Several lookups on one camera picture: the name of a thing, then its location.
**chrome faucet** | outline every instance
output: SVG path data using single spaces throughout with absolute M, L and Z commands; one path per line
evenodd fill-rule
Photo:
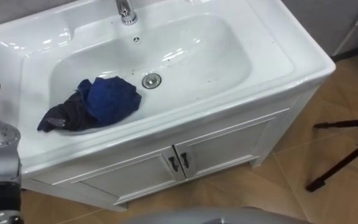
M 137 15 L 132 7 L 130 0 L 116 0 L 118 13 L 124 25 L 133 25 L 137 22 Z

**wooden floor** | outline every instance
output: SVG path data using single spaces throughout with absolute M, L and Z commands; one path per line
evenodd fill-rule
M 356 148 L 358 128 L 313 130 L 313 124 L 358 118 L 358 57 L 337 63 L 276 145 L 251 169 L 237 166 L 129 203 L 116 213 L 26 191 L 23 206 L 30 224 L 110 224 L 136 215 L 188 207 L 259 207 L 313 223 L 358 223 L 358 159 L 311 194 L 305 185 Z

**bathroom vanity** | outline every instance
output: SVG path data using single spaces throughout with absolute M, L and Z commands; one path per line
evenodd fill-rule
M 23 188 L 115 211 L 250 162 L 259 166 L 335 65 L 279 0 L 80 0 L 0 25 L 0 119 L 19 128 Z M 142 85 L 150 73 L 161 84 Z M 77 84 L 120 76 L 139 111 L 38 133 Z

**sink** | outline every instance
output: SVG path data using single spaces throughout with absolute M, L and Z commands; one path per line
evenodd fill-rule
M 335 69 L 280 0 L 132 4 L 139 20 L 131 26 L 113 0 L 75 1 L 0 25 L 0 119 L 22 133 L 25 173 L 321 83 Z M 150 73 L 162 78 L 151 90 L 142 86 Z M 81 80 L 115 76 L 143 96 L 130 117 L 76 134 L 37 132 Z
M 63 58 L 50 75 L 48 106 L 65 101 L 83 79 L 119 76 L 142 95 L 139 111 L 117 124 L 122 125 L 230 90 L 244 82 L 251 69 L 249 56 L 222 19 L 186 17 Z M 162 78 L 153 90 L 142 86 L 149 73 Z

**tripod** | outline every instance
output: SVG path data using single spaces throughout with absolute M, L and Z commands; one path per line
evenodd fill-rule
M 340 121 L 335 123 L 319 123 L 313 126 L 314 128 L 348 128 L 348 127 L 358 127 L 358 119 L 350 120 L 350 121 Z M 351 163 L 355 158 L 358 157 L 358 148 L 346 156 L 343 160 L 338 162 L 334 167 L 332 167 L 329 171 L 323 174 L 321 177 L 318 177 L 312 183 L 310 183 L 306 190 L 309 192 L 314 192 L 315 190 L 326 185 L 325 181 L 329 179 L 332 175 L 340 171 L 343 167 Z

